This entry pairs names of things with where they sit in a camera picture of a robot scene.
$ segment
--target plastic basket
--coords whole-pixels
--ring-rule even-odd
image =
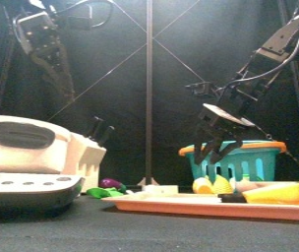
[[[224,142],[222,148],[230,143],[233,141]],[[274,181],[276,156],[285,151],[282,142],[244,141],[244,146],[214,164],[210,164],[210,155],[201,165],[194,163],[194,146],[182,148],[179,155],[189,158],[194,179],[207,175],[214,181],[217,174],[221,174],[237,181],[246,176],[252,181]]]

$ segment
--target purple toy eggplant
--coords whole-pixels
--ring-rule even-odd
[[[100,181],[99,186],[102,188],[115,188],[121,193],[126,193],[126,186],[113,178],[104,178]]]

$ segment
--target yellow object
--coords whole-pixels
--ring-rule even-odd
[[[242,194],[249,203],[299,205],[299,182],[265,186]]]
[[[217,175],[217,180],[213,185],[213,192],[216,194],[234,193],[234,189],[229,180],[221,175]]]
[[[213,185],[207,177],[199,177],[194,180],[193,192],[195,194],[213,194]]]

